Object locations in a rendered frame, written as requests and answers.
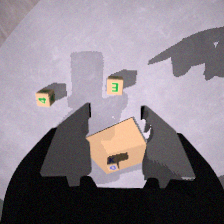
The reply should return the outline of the peach flat mat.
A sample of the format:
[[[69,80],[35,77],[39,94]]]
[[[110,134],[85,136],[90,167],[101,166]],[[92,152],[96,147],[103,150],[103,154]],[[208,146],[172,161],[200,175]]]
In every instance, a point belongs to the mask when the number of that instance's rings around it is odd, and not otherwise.
[[[107,157],[117,156],[119,170],[142,163],[146,142],[132,117],[85,137],[90,142],[91,158],[106,172]]]

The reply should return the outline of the cream letter block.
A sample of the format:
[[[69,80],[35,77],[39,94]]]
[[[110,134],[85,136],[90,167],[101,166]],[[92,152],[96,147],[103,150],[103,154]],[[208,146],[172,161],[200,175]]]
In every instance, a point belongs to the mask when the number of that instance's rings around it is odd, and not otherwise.
[[[109,171],[119,170],[119,161],[117,156],[107,157],[107,167]]]
[[[41,89],[35,95],[38,106],[50,107],[55,102],[54,89]]]
[[[107,94],[122,95],[122,92],[123,92],[123,77],[108,76]]]

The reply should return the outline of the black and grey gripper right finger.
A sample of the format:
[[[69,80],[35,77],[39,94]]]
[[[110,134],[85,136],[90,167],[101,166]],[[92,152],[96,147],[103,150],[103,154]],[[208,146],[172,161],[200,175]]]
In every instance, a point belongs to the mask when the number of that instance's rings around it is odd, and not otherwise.
[[[190,196],[219,224],[224,224],[224,189],[209,163],[182,133],[148,106],[141,106],[141,120],[145,124],[143,135],[147,139],[142,160],[144,181],[157,178],[160,188]]]

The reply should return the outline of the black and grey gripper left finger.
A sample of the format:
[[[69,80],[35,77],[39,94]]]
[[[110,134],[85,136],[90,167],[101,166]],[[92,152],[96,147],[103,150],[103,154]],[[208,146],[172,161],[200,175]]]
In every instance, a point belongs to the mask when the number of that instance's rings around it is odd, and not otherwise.
[[[51,128],[23,158],[8,184],[0,224],[17,224],[23,214],[44,196],[70,186],[91,173],[88,120],[91,103],[86,103]]]

